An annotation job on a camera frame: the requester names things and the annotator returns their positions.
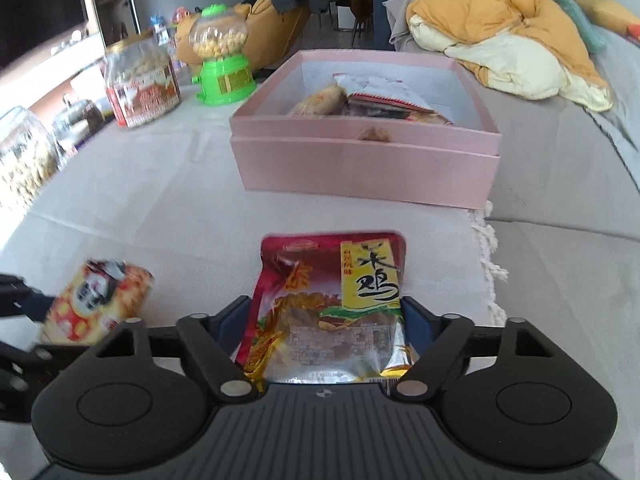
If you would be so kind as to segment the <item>yellow cream blanket pile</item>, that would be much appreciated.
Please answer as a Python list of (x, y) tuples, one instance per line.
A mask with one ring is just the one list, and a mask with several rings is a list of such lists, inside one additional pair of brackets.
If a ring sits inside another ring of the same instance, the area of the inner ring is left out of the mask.
[(613, 106), (591, 59), (605, 41), (574, 0), (413, 0), (406, 23), (421, 49), (453, 58), (486, 88), (597, 113)]

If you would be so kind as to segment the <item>large nut jar gold lid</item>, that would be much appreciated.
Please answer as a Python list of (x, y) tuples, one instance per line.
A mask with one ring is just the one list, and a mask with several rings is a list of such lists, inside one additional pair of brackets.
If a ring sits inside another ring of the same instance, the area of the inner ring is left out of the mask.
[(119, 127), (148, 124), (181, 103), (169, 54), (150, 30), (109, 46), (105, 63), (106, 95)]

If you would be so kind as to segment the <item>red chicken snack pouch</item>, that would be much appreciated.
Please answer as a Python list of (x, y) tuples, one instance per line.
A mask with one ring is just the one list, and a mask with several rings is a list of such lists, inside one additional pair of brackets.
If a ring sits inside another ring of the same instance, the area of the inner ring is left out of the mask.
[(413, 358), (396, 232), (269, 235), (236, 362), (256, 384), (401, 377)]

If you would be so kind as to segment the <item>green gumball candy dispenser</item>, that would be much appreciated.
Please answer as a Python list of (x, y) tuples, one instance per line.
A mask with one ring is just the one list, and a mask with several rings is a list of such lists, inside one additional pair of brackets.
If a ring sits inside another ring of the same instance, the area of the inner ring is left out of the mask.
[(189, 32), (189, 44), (202, 60), (194, 84), (198, 99), (208, 106), (226, 105), (248, 98), (256, 90), (250, 62), (243, 53), (248, 38), (245, 21), (224, 4), (203, 9)]

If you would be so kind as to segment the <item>clear plastic jar left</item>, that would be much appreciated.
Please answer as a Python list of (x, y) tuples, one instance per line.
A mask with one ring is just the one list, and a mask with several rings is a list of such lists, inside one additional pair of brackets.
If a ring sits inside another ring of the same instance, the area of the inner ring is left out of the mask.
[(1, 117), (1, 207), (26, 210), (61, 168), (58, 141), (26, 108)]

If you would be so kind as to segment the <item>red yellow rice cracker bag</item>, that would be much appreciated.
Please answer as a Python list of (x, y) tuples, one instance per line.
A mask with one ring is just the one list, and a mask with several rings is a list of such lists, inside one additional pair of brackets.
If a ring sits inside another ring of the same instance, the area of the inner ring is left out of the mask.
[(44, 344), (95, 344), (127, 318), (138, 318), (154, 282), (141, 266), (87, 260), (55, 297), (39, 340)]

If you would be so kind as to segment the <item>pink cardboard box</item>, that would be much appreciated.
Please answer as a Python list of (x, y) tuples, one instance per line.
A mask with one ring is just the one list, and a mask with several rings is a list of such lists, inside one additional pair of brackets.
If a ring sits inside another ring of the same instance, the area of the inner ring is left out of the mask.
[[(334, 75), (397, 79), (448, 125), (357, 116), (295, 116)], [(480, 209), (501, 134), (476, 84), (450, 58), (378, 50), (303, 50), (230, 118), (244, 188)]]

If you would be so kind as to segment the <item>orange bean bag cushion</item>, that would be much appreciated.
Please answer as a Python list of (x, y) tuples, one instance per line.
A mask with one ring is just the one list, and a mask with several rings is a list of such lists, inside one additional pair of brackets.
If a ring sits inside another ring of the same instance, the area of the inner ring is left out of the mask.
[[(284, 60), (311, 14), (308, 4), (280, 13), (271, 0), (245, 0), (233, 9), (247, 24), (243, 52), (254, 75)], [(202, 59), (193, 51), (188, 36), (199, 17), (200, 14), (191, 13), (183, 18), (175, 34), (177, 60), (189, 66), (193, 75), (200, 72)]]

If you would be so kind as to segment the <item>white silver snack bag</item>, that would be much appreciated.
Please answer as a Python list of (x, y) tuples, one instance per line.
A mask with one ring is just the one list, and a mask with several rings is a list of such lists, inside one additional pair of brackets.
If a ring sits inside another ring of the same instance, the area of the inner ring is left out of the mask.
[(352, 101), (389, 105), (424, 113), (436, 110), (418, 92), (399, 79), (359, 76), (352, 73), (334, 73), (333, 78)]

